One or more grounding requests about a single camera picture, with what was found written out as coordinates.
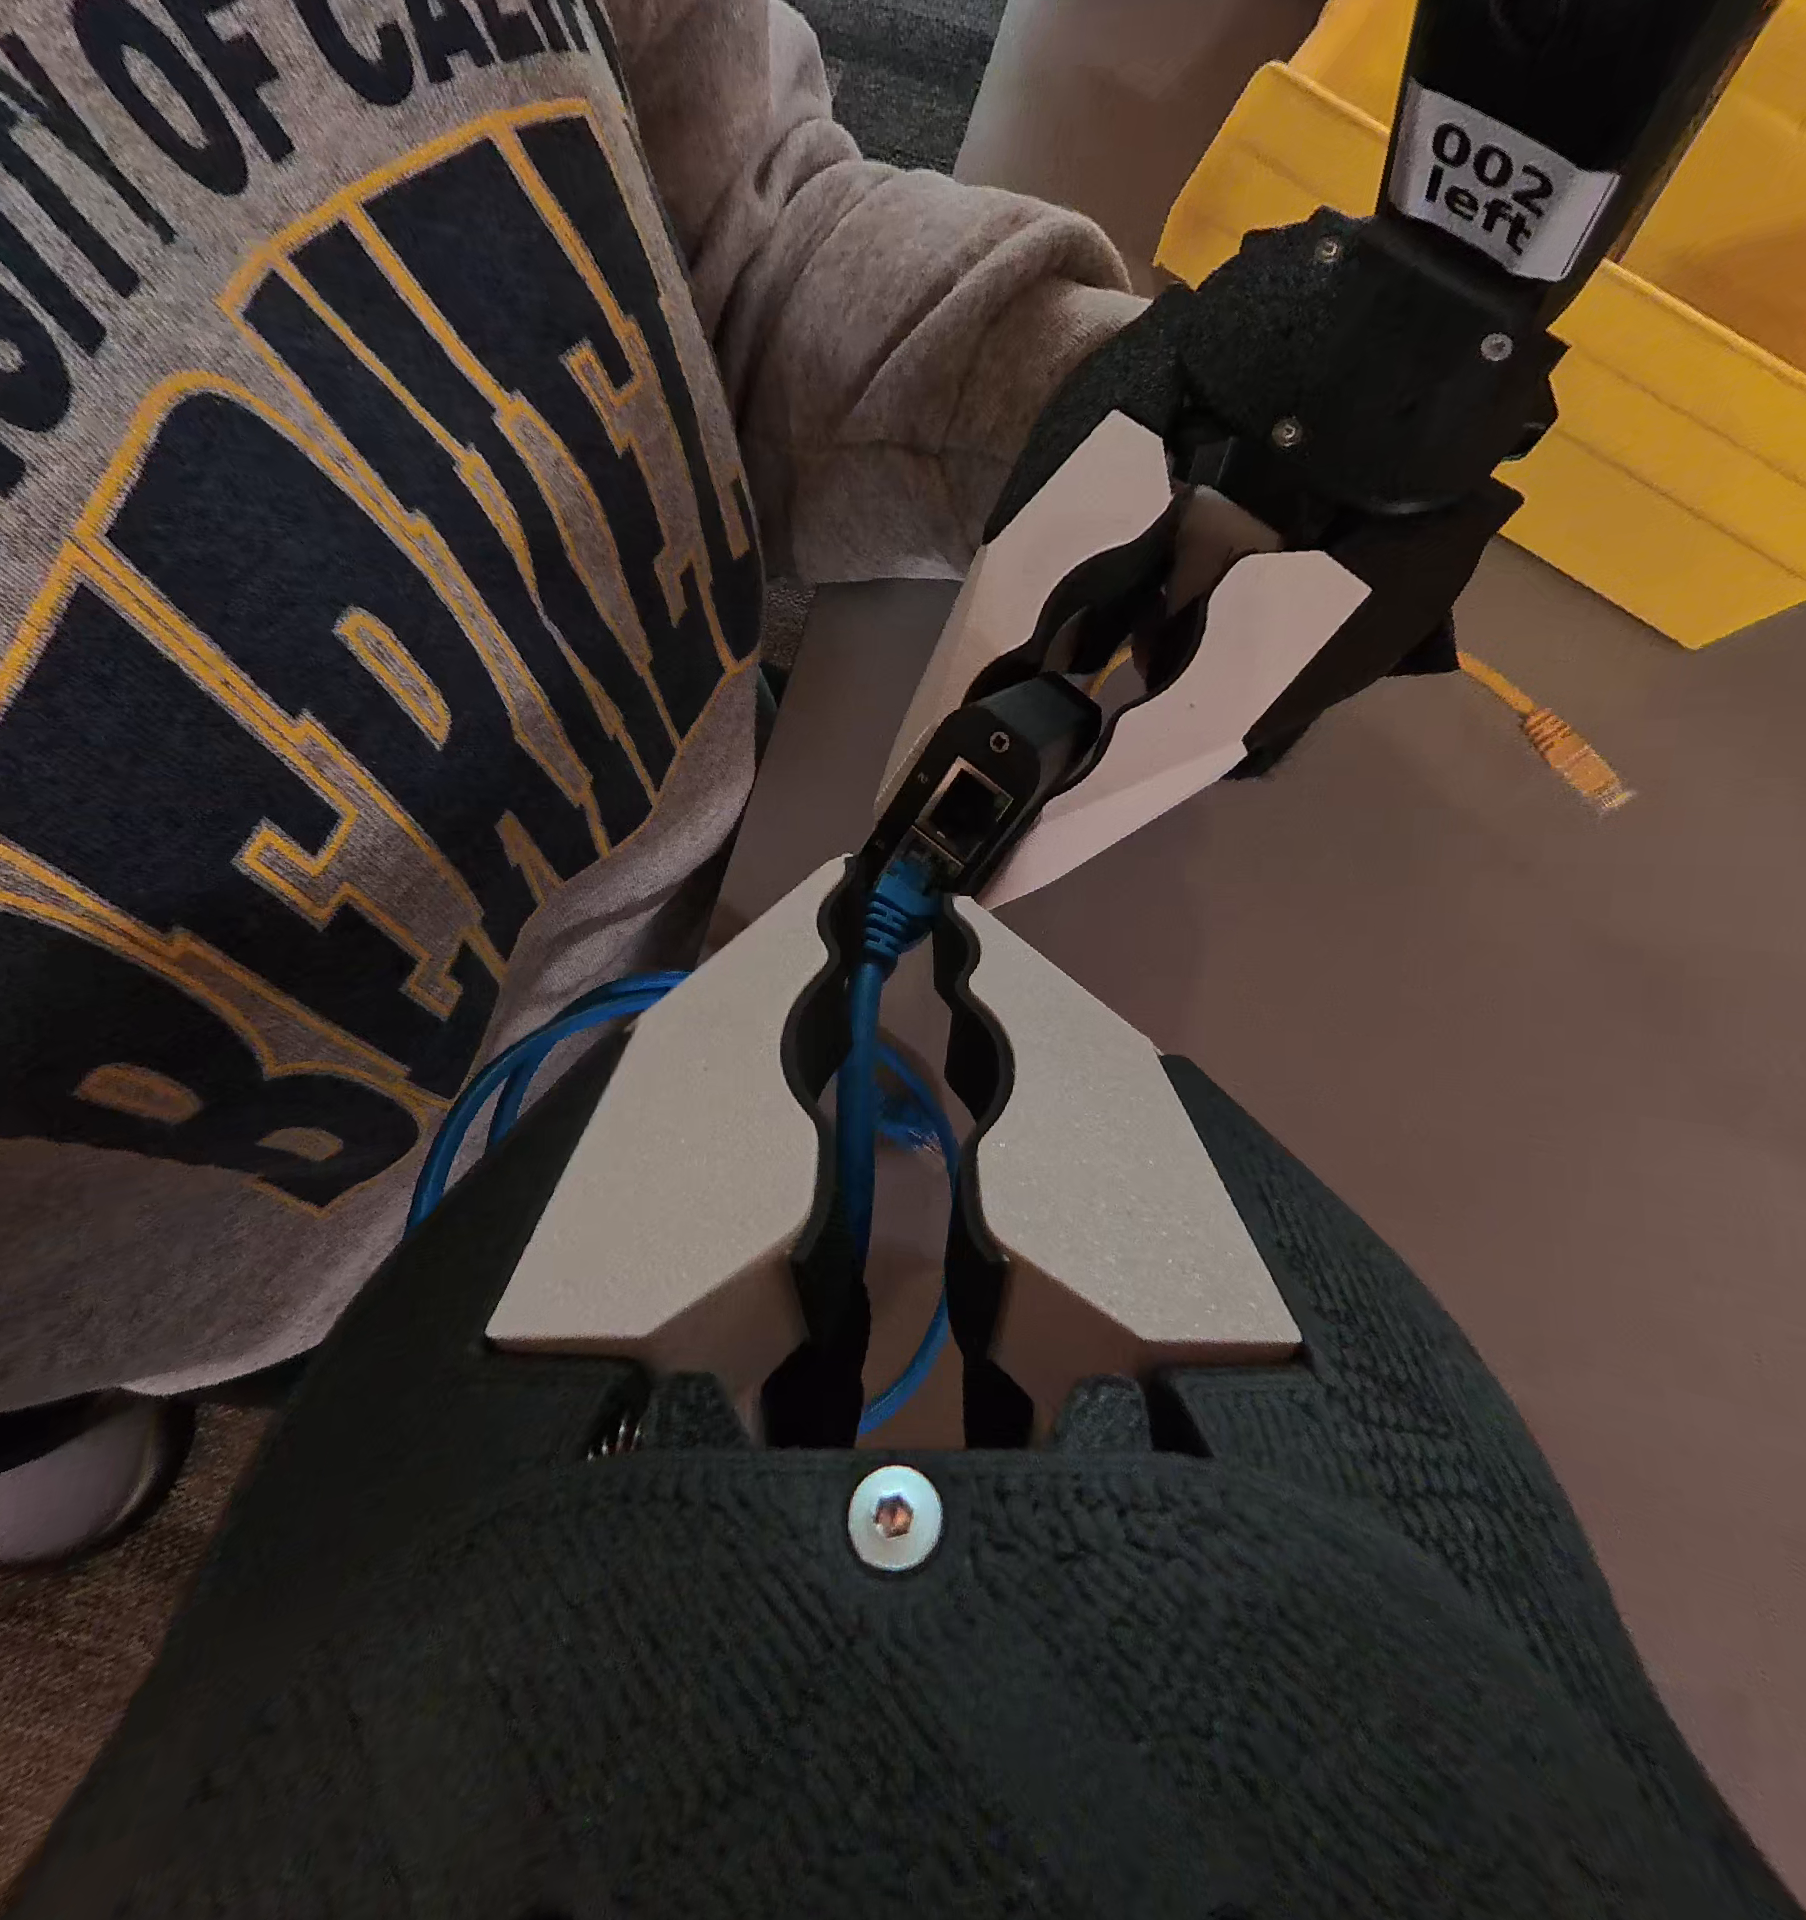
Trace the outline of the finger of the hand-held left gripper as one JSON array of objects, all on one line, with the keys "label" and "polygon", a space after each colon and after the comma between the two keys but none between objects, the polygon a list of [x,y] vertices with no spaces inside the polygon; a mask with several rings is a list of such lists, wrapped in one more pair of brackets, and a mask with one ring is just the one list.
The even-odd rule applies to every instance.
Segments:
[{"label": "finger of the hand-held left gripper", "polygon": [[1322,546],[1281,546],[1226,496],[1175,496],[1171,578],[1126,613],[1113,660],[1080,672],[1103,743],[983,882],[983,910],[1057,889],[1226,779],[1251,755],[1251,730],[1359,604],[1365,587]]},{"label": "finger of the hand-held left gripper", "polygon": [[1039,814],[1171,814],[1193,797],[1193,604],[1158,600],[1175,573],[1175,510],[1164,442],[1126,409],[1103,409],[1080,447],[993,534],[958,578],[936,648],[908,693],[886,752],[880,799],[904,797],[934,730],[983,700],[1000,662],[1060,672],[1060,643],[1113,625],[1145,685],[1113,713],[1100,765]]}]

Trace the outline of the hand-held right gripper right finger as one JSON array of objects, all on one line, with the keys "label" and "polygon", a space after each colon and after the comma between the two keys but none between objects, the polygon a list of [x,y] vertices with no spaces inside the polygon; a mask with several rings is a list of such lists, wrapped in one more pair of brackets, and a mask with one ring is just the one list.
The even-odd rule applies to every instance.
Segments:
[{"label": "hand-held right gripper right finger", "polygon": [[1158,1038],[976,900],[936,910],[934,985],[969,1115],[949,1222],[958,1446],[1039,1446],[1080,1380],[1295,1361],[1303,1318]]}]

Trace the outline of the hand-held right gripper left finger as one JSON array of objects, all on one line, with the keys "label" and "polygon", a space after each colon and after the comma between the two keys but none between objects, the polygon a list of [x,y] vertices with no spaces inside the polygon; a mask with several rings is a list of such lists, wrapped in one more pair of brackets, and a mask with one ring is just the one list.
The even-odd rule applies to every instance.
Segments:
[{"label": "hand-held right gripper left finger", "polygon": [[862,1436],[862,1267],[832,1086],[862,949],[851,859],[827,859],[629,1044],[536,1222],[487,1344],[708,1373],[769,1446]]}]

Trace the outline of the black ethernet splitter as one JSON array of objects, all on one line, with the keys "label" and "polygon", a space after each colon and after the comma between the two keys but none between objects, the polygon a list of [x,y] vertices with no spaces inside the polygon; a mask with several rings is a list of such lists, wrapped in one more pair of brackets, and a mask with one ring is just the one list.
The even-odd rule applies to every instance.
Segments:
[{"label": "black ethernet splitter", "polygon": [[983,896],[1100,752],[1103,704],[1060,672],[953,704],[876,806],[862,889],[924,865],[936,896]]}]

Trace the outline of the person's left forearm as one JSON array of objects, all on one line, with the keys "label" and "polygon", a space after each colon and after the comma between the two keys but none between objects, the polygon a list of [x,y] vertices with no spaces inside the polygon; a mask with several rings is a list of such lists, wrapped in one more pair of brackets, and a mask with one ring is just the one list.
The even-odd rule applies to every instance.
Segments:
[{"label": "person's left forearm", "polygon": [[1075,209],[870,156],[794,8],[610,21],[769,578],[958,578],[1049,400],[1141,316],[1126,258]]}]

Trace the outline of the yellow plastic bin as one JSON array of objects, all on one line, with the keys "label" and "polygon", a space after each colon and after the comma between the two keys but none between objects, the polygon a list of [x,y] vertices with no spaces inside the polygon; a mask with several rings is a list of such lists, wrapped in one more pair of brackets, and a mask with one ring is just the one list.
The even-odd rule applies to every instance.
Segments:
[{"label": "yellow plastic bin", "polygon": [[1555,329],[1558,429],[1508,478],[1508,542],[1684,648],[1806,604],[1806,8]]}]

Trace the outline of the grey printed sweatshirt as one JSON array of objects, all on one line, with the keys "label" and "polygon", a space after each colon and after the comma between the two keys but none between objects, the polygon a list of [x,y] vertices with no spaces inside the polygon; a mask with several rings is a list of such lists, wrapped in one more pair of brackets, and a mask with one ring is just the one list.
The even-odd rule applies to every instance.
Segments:
[{"label": "grey printed sweatshirt", "polygon": [[0,8],[0,1413],[294,1358],[746,779],[794,8]]}]

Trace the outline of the chair caster wheel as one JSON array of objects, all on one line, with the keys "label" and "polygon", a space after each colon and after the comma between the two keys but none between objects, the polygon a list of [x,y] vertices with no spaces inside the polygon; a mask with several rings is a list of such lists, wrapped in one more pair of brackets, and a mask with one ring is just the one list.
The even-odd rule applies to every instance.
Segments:
[{"label": "chair caster wheel", "polygon": [[71,1563],[162,1519],[193,1402],[76,1395],[0,1413],[0,1563]]}]

